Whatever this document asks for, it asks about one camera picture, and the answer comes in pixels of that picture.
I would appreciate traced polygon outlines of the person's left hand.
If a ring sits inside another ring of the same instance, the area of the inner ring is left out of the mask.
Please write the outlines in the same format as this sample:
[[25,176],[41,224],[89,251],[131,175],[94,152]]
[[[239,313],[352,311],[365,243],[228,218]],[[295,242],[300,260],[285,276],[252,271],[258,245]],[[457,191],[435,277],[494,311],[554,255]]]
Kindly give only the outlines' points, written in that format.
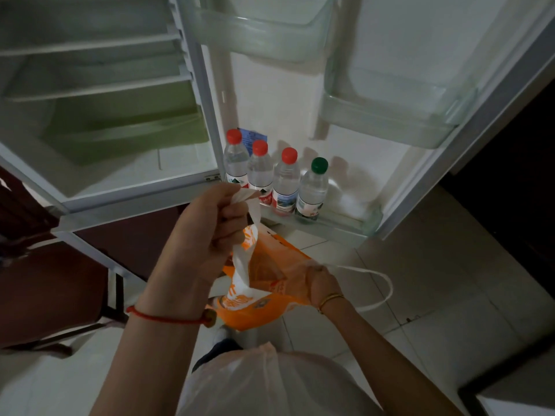
[[175,224],[136,304],[138,311],[180,321],[197,320],[203,313],[219,276],[204,274],[205,192],[184,209]]

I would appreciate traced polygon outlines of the orange plastic shopping bag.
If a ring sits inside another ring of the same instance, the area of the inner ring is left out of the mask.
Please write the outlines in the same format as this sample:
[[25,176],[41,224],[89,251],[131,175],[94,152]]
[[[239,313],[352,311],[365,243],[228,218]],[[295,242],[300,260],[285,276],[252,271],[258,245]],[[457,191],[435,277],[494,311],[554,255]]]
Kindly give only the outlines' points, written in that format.
[[233,247],[223,268],[231,284],[227,293],[208,299],[212,319],[237,331],[258,328],[295,307],[310,306],[309,256],[261,223],[257,191],[240,188],[231,203],[246,202],[249,224],[242,244]]

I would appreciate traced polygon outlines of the person's left forearm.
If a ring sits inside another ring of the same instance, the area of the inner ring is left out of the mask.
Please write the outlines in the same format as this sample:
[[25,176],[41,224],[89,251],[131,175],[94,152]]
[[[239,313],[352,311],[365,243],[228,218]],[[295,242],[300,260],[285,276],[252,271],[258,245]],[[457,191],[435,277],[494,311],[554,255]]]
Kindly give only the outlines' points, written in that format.
[[175,416],[204,309],[192,321],[142,313],[134,306],[89,416]]

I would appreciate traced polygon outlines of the person's right forearm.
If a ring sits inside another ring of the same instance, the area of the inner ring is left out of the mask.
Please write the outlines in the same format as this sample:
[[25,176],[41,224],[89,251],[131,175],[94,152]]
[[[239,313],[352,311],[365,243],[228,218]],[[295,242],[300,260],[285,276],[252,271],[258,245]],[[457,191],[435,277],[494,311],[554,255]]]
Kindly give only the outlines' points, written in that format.
[[347,299],[328,305],[324,315],[340,332],[387,416],[463,416]]

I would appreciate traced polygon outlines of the red cap water bottle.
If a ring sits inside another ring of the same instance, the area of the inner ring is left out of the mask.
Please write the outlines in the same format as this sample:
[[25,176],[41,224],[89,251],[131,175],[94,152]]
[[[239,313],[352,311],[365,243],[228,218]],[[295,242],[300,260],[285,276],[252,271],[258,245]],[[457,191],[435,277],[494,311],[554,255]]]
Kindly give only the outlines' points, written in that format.
[[252,154],[247,163],[249,188],[260,191],[260,203],[271,206],[273,202],[274,162],[268,154],[268,145],[264,140],[256,140],[252,145]]
[[281,161],[274,167],[271,206],[279,216],[285,216],[295,210],[301,179],[297,157],[296,149],[286,147],[281,153]]
[[247,165],[249,153],[243,144],[242,134],[239,129],[230,129],[226,132],[226,147],[224,149],[225,181],[248,188]]

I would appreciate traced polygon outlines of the green cap water bottle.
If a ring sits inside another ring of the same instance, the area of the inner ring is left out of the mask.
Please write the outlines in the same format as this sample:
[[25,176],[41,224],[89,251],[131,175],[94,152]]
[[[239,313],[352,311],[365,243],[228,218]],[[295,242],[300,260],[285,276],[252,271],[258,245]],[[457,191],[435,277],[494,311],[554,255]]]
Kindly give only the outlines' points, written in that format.
[[302,176],[295,204],[295,215],[317,220],[329,189],[329,163],[322,157],[312,160],[310,169]]

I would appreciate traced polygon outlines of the blue sticker label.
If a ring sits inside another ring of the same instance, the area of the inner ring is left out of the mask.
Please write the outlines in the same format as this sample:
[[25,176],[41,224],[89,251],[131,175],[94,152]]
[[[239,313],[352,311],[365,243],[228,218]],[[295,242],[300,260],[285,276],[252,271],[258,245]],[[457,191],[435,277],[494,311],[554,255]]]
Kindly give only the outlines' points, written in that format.
[[246,147],[249,156],[253,154],[253,143],[261,140],[267,143],[267,136],[254,131],[248,131],[239,128],[241,132],[242,143]]

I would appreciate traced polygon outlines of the white fridge body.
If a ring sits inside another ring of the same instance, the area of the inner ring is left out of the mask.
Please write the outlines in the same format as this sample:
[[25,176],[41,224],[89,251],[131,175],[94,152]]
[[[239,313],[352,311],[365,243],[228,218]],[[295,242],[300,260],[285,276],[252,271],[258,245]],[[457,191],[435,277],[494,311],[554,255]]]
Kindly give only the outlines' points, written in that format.
[[[178,0],[0,0],[0,38],[45,40],[64,34],[165,31],[175,25],[176,41],[130,47],[0,58],[0,166],[13,172],[64,214],[206,182],[220,174],[221,144],[208,100],[200,45]],[[155,55],[179,55],[191,72],[208,142],[160,148],[78,166],[39,139],[55,100],[14,102],[4,97],[10,81],[33,57],[77,64],[104,64]]]

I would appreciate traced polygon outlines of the translucent white plastic bag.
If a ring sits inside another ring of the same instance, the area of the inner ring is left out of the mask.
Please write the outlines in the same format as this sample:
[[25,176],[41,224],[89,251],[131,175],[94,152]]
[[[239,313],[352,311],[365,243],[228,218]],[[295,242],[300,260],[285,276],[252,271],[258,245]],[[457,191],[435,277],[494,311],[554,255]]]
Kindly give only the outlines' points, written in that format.
[[271,343],[225,352],[187,377],[175,416],[385,416],[333,360]]

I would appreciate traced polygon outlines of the green crisper drawer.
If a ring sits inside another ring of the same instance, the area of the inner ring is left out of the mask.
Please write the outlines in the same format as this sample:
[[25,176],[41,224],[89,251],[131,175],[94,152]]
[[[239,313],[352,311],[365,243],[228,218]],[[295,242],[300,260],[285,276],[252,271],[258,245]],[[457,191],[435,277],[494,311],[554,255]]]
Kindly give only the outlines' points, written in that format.
[[39,139],[78,166],[208,142],[190,81],[61,98]]

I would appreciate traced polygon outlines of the white fridge door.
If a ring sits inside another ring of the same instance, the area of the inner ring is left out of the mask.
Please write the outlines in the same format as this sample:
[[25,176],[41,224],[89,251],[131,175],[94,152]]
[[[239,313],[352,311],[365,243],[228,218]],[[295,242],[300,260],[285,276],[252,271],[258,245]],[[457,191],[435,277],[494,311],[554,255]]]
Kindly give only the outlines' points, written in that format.
[[[335,0],[321,56],[292,63],[203,47],[218,125],[267,136],[277,161],[291,146],[303,170],[317,156],[329,178],[359,187],[387,186],[389,234],[462,158],[499,130],[555,66],[555,0]],[[325,68],[348,68],[445,86],[472,85],[477,98],[436,149],[376,138],[330,125],[319,116]]]

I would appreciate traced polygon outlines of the glass fridge shelf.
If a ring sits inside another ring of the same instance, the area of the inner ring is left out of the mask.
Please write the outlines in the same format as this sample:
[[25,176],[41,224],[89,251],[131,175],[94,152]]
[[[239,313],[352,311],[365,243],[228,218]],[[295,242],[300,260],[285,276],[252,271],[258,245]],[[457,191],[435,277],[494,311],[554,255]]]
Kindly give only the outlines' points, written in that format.
[[155,55],[104,64],[33,57],[17,71],[4,97],[14,102],[55,100],[190,81],[179,55]]
[[176,41],[181,38],[182,33],[175,25],[167,25],[165,31],[147,33],[64,34],[61,37],[56,36],[53,39],[47,38],[45,40],[32,40],[28,37],[0,38],[0,58],[130,47]]

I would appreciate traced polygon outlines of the dark red wooden furniture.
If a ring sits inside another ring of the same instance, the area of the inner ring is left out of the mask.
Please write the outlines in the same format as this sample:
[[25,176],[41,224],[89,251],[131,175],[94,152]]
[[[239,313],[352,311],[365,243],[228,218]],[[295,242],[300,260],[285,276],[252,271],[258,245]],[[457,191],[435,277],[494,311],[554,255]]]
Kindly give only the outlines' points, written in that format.
[[65,358],[100,323],[108,270],[52,234],[59,218],[0,166],[0,351]]

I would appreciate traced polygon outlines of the dark wooden cabinet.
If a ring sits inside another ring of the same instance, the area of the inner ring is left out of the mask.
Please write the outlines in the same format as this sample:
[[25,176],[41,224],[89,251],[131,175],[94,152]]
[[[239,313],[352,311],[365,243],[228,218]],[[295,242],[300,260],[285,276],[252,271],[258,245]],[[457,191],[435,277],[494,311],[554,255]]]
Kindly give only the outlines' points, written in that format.
[[440,185],[555,300],[555,78]]

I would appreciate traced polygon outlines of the black metal frame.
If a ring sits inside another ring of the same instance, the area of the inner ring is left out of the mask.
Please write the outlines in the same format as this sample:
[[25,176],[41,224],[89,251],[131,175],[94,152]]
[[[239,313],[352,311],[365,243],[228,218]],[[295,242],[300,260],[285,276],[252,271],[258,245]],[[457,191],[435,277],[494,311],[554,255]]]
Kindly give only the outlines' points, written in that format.
[[107,287],[103,294],[100,320],[104,326],[124,328],[128,322],[128,315],[124,308],[124,278],[108,270]]

